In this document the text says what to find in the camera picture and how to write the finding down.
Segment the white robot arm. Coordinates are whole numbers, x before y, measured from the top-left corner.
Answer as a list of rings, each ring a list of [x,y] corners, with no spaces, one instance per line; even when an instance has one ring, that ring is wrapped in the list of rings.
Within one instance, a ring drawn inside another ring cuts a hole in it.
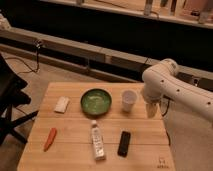
[[[177,79],[178,71],[178,64],[170,58],[148,67],[142,74],[145,102],[157,103],[165,95],[213,122],[213,93]]]

